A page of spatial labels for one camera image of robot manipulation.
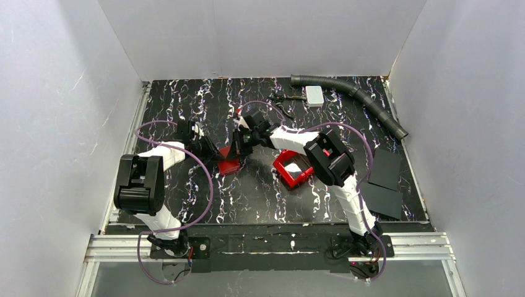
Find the red plastic bin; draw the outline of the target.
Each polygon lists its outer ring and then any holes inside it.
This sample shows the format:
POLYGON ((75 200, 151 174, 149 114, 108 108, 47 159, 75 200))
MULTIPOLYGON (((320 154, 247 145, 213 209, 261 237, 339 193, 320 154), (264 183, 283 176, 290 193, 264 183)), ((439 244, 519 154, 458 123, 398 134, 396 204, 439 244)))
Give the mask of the red plastic bin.
POLYGON ((295 189, 314 175, 314 169, 305 155, 283 150, 274 160, 278 177, 288 189, 295 189))

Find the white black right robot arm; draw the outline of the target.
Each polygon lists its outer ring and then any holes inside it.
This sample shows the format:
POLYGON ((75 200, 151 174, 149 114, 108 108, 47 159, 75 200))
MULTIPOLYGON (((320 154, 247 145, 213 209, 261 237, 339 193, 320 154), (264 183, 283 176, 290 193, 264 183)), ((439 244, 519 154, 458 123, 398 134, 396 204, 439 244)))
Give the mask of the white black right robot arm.
POLYGON ((271 123, 259 111, 234 116, 238 129, 233 132, 228 159, 249 155, 260 145, 276 150, 288 150, 304 155, 315 176, 331 189, 347 217, 350 231, 367 235, 376 219, 360 197, 355 176, 355 159, 339 133, 294 130, 286 125, 271 123))

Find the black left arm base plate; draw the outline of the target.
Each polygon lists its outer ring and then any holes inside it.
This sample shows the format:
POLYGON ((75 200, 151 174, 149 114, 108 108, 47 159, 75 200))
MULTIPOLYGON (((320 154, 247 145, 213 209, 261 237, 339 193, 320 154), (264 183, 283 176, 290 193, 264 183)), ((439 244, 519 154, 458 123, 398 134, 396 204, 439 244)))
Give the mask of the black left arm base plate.
POLYGON ((206 237, 189 237, 186 233, 178 239, 159 239, 148 235, 151 243, 152 259, 208 259, 210 257, 210 239, 206 237))

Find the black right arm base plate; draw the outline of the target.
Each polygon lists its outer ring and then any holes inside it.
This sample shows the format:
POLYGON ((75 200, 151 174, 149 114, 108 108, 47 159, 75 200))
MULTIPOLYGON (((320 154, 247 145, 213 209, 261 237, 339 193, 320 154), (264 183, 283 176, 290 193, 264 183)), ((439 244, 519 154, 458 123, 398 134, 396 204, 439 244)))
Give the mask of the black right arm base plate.
POLYGON ((373 236, 366 236, 359 239, 353 236, 331 236, 325 255, 332 260, 348 257, 370 257, 372 262, 379 260, 384 254, 386 257, 394 257, 394 245, 391 237, 381 235, 380 240, 383 243, 384 251, 378 240, 373 236))

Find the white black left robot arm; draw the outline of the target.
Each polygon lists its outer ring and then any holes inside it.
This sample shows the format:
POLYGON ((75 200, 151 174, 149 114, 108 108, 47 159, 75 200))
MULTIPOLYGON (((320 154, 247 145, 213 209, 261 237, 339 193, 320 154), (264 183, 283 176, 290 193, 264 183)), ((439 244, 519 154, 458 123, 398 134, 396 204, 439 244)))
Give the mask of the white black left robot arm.
POLYGON ((201 165, 224 161, 225 157, 197 121, 156 120, 175 126, 174 139, 152 140, 134 133, 154 145, 146 152, 125 154, 119 161, 113 203, 117 209, 142 220, 154 238, 174 241, 180 237, 182 223, 165 205, 165 172, 187 158, 196 157, 201 165))

